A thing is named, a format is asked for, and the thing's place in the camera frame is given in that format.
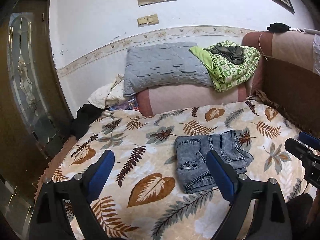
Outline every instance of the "leaf-print bedspread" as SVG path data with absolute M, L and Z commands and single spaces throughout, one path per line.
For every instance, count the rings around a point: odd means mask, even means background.
M 251 179 L 276 178 L 284 198 L 303 192 L 306 182 L 298 159 L 285 151 L 298 131 L 274 109 L 256 101 L 179 109 L 145 118 L 139 112 L 103 112 L 69 152 L 53 180 L 65 181 L 97 162 L 105 149 L 115 165 L 92 210 L 110 237 L 124 239 L 210 239 L 229 209 L 219 190 L 185 194 L 176 176 L 177 136 L 208 135 L 234 129 L 242 148 L 254 157 Z M 72 215 L 69 203 L 68 214 Z M 250 207 L 241 236 L 252 219 Z M 77 239 L 84 239 L 73 218 Z

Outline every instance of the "floral wall border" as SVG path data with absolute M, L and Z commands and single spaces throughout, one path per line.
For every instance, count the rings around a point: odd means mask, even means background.
M 169 40 L 178 37 L 191 36 L 235 36 L 244 37 L 249 32 L 254 30 L 235 28 L 228 26 L 185 26 L 169 29 L 156 30 L 152 32 L 142 33 L 129 38 L 125 38 L 113 43 L 107 44 L 99 49 L 93 50 L 88 54 L 76 59 L 67 66 L 57 69 L 58 77 L 61 78 L 76 69 L 87 65 L 99 58 L 108 56 L 112 53 L 127 49 L 130 46 L 138 46 L 154 41 Z

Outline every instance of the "switch plate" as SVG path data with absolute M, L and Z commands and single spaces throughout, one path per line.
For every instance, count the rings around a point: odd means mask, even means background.
M 159 19 L 158 19 L 158 15 L 154 14 L 154 15 L 149 15 L 147 16 L 148 18 L 148 24 L 149 25 L 154 25 L 154 24 L 158 24 L 159 23 Z
M 148 19 L 147 19 L 146 16 L 145 16 L 145 17 L 138 18 L 137 21 L 138 21 L 138 26 L 139 26 L 139 27 L 140 27 L 140 26 L 144 26 L 144 25 L 146 25 L 146 24 L 148 23 Z

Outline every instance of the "wooden door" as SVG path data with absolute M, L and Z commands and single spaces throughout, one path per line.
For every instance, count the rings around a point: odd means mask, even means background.
M 47 0 L 20 0 L 0 27 L 0 174 L 33 203 L 71 114 L 50 57 Z

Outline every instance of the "white cloth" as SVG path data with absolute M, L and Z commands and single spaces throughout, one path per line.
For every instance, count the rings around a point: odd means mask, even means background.
M 309 34 L 317 34 L 317 35 L 320 35 L 320 31 L 317 31 L 317 30 L 304 29 L 304 31 L 305 31 L 306 33 L 309 33 Z
M 304 33 L 305 31 L 299 28 L 290 28 L 289 31 L 291 32 L 300 32 L 300 33 Z
M 317 34 L 313 39 L 313 73 L 320 76 L 320 36 Z
M 98 88 L 88 98 L 90 104 L 97 108 L 105 109 L 107 106 L 122 104 L 128 98 L 123 96 L 124 81 L 123 75 L 116 75 L 116 79 L 103 87 Z

